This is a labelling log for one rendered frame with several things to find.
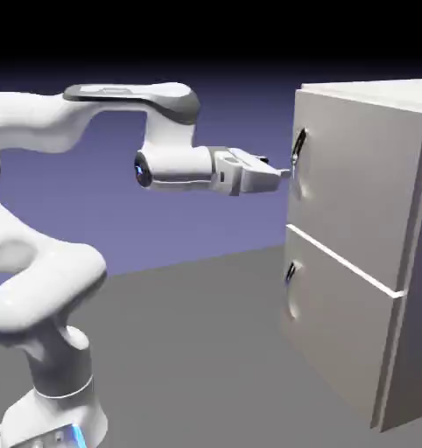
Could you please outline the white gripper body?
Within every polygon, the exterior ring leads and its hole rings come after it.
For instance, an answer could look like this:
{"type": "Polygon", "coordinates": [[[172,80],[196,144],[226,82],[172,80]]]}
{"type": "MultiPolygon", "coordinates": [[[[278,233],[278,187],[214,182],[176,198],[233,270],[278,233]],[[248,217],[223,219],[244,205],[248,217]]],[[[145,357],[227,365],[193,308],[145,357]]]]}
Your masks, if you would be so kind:
{"type": "Polygon", "coordinates": [[[229,153],[236,160],[233,165],[233,180],[230,196],[244,193],[270,193],[280,184],[279,170],[271,167],[261,157],[238,148],[230,148],[229,153]]]}

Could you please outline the large pale grey cabinet door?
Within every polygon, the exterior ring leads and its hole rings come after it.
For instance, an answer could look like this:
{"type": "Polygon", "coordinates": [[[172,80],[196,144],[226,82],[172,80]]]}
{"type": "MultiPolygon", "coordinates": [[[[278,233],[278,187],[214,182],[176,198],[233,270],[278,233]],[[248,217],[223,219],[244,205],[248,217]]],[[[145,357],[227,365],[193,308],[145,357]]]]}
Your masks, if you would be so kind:
{"type": "Polygon", "coordinates": [[[404,287],[422,191],[422,107],[295,96],[306,128],[288,221],[394,291],[404,287]]]}

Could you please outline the pale grey cabinet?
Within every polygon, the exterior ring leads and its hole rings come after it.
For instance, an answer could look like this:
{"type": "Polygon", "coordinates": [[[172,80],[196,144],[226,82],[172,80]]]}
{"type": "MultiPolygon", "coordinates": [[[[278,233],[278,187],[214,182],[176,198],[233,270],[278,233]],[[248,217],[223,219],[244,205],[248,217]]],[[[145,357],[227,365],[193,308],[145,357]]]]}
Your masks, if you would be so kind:
{"type": "Polygon", "coordinates": [[[422,417],[422,79],[295,94],[283,327],[368,424],[422,417]]]}

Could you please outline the small pale grey cabinet door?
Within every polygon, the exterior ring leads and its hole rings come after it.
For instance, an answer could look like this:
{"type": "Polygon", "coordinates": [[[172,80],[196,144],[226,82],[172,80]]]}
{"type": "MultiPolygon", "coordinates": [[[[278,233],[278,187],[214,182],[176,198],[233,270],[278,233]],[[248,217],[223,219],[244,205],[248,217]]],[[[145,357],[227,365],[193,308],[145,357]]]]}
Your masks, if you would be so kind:
{"type": "Polygon", "coordinates": [[[333,390],[375,427],[405,291],[390,289],[289,224],[283,292],[289,338],[333,390]],[[297,270],[285,284],[291,262],[297,270]]]}

